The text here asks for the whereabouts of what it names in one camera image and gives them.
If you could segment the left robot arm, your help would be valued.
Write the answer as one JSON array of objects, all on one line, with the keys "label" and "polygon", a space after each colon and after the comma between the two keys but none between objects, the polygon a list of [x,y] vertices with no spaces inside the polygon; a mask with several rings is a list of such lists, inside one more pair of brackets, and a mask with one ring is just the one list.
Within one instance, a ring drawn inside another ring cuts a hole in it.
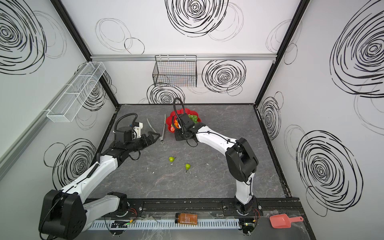
[{"label": "left robot arm", "polygon": [[139,153],[154,144],[160,136],[148,132],[130,141],[116,137],[110,147],[98,156],[98,161],[82,175],[60,190],[49,191],[43,200],[38,227],[40,235],[46,234],[50,240],[73,240],[104,215],[126,215],[131,209],[126,194],[110,192],[98,200],[89,203],[86,200],[99,183],[120,167],[131,153]]}]

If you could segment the white mesh wall shelf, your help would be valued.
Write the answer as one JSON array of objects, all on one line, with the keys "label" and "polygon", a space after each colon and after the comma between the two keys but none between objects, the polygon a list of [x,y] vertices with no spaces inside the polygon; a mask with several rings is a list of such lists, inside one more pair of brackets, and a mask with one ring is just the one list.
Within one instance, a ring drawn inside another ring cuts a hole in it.
[{"label": "white mesh wall shelf", "polygon": [[98,111],[106,100],[105,90],[100,84],[105,71],[102,62],[82,65],[64,93],[48,111],[47,118],[54,123],[70,123],[81,109]]}]

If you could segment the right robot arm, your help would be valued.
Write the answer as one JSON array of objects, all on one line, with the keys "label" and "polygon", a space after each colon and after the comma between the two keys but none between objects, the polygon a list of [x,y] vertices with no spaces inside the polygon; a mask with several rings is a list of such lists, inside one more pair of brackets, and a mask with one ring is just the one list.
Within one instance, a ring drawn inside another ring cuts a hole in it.
[{"label": "right robot arm", "polygon": [[253,192],[253,180],[259,161],[248,141],[244,138],[233,139],[219,134],[203,123],[189,128],[179,125],[175,128],[176,140],[193,139],[196,143],[206,144],[226,157],[230,174],[236,180],[236,208],[245,216],[257,202]]}]

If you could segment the red flower-shaped fruit bowl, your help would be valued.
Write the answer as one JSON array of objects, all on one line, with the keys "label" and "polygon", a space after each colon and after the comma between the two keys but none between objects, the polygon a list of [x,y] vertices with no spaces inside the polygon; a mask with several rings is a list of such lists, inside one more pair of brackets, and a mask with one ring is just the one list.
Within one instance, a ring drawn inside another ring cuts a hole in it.
[{"label": "red flower-shaped fruit bowl", "polygon": [[[187,113],[188,115],[197,115],[198,116],[198,122],[201,122],[201,119],[199,118],[199,114],[196,112],[196,111],[192,111],[192,110],[189,110],[187,108],[185,108],[185,110],[181,109],[181,110],[177,110],[177,113],[179,115],[183,114],[183,113]],[[176,113],[173,111],[171,112],[171,114],[166,118],[166,124],[168,126],[168,130],[169,132],[171,132],[170,128],[172,127],[172,123],[177,120],[177,117],[176,117]]]}]

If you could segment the black mounting rail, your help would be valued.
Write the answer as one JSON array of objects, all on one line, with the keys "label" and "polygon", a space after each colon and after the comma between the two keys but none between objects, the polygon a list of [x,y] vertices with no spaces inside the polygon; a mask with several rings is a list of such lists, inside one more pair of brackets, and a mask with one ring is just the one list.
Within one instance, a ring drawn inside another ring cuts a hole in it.
[{"label": "black mounting rail", "polygon": [[264,211],[299,211],[303,206],[299,198],[258,198],[245,207],[235,198],[223,199],[127,199],[124,201],[136,210],[138,216],[149,212],[213,212],[224,216],[254,215],[257,210],[260,215]]}]

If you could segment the metal kitchen tongs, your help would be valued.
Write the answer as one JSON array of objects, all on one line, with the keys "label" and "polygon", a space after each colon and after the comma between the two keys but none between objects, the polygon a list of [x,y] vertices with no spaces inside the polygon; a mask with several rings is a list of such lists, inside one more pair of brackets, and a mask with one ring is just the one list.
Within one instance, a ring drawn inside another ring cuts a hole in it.
[{"label": "metal kitchen tongs", "polygon": [[160,125],[156,126],[156,128],[154,128],[151,124],[151,121],[147,118],[147,123],[150,127],[150,129],[154,132],[154,133],[158,133],[160,134],[160,142],[161,142],[161,145],[164,145],[165,144],[165,129],[166,129],[166,118],[167,116],[164,114],[162,116],[162,121],[161,121],[161,128],[159,128]]}]

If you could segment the pink plastic scoop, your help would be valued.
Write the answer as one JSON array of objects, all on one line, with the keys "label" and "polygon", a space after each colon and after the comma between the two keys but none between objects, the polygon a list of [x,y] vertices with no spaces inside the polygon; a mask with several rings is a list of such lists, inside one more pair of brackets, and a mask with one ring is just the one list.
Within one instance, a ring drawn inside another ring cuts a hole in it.
[{"label": "pink plastic scoop", "polygon": [[292,223],[303,222],[303,217],[288,217],[287,214],[274,215],[269,217],[270,223],[274,229],[287,229]]}]

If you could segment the green fake grape bunch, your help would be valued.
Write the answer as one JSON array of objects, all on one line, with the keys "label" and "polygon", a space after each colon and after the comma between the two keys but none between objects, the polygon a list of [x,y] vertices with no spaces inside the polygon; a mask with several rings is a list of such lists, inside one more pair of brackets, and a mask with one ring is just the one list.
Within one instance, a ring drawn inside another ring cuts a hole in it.
[{"label": "green fake grape bunch", "polygon": [[189,118],[196,124],[198,122],[198,116],[197,115],[189,115]]}]

